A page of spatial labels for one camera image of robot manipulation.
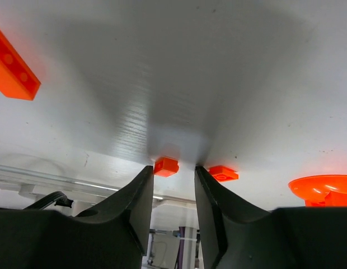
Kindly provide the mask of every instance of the black cable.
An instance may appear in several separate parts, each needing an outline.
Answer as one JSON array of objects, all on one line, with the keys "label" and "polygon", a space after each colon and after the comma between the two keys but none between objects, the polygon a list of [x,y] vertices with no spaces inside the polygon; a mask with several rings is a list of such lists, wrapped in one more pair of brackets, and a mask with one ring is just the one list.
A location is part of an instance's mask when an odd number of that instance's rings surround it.
[{"label": "black cable", "polygon": [[30,206],[27,206],[25,209],[41,210],[50,206],[54,202],[56,202],[56,206],[65,206],[72,208],[73,200],[68,199],[68,197],[62,192],[53,192],[47,196],[44,196],[42,199],[36,201]]}]

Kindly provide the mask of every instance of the orange block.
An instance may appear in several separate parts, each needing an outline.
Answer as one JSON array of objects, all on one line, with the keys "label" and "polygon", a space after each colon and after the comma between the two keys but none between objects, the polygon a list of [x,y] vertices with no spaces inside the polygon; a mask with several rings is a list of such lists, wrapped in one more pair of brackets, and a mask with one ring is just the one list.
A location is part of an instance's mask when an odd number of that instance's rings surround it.
[{"label": "orange block", "polygon": [[236,171],[223,165],[211,167],[208,172],[219,182],[238,179]]},{"label": "orange block", "polygon": [[33,100],[40,81],[0,31],[0,92],[16,99]]},{"label": "orange block", "polygon": [[167,178],[170,175],[176,174],[178,170],[179,162],[177,160],[168,157],[161,157],[155,162],[153,173],[154,175]]}]

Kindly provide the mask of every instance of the orange plastic piece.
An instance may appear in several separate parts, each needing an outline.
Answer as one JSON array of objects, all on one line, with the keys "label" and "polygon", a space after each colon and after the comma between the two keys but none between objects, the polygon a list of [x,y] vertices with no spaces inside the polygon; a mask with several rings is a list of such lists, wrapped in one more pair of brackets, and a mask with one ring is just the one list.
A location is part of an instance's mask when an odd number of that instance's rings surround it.
[{"label": "orange plastic piece", "polygon": [[40,81],[0,31],[0,92],[9,98],[33,100]]},{"label": "orange plastic piece", "polygon": [[161,157],[155,162],[155,168],[153,169],[154,175],[161,177],[169,177],[179,171],[179,162],[169,157]]},{"label": "orange plastic piece", "polygon": [[219,182],[238,179],[236,171],[223,165],[211,167],[208,172]]},{"label": "orange plastic piece", "polygon": [[315,175],[293,180],[292,192],[306,206],[347,206],[347,175]]}]

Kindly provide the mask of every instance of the orange round object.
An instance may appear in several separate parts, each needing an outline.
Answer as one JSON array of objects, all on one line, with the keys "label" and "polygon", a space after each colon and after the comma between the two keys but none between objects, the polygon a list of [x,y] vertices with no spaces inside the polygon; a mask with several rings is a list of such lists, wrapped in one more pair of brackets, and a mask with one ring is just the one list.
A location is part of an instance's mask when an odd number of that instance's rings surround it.
[{"label": "orange round object", "polygon": [[330,192],[347,194],[347,175],[314,175],[289,183],[292,192],[306,201],[320,203]]}]

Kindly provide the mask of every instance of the purple wire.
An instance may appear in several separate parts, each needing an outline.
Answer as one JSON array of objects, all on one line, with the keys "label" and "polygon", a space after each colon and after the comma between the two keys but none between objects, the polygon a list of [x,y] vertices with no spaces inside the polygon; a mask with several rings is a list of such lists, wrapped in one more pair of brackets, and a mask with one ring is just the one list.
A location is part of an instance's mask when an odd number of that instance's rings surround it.
[{"label": "purple wire", "polygon": [[[180,227],[180,237],[185,237],[185,227]],[[182,269],[182,261],[184,259],[184,240],[180,240],[179,246],[179,263],[177,269]]]}]

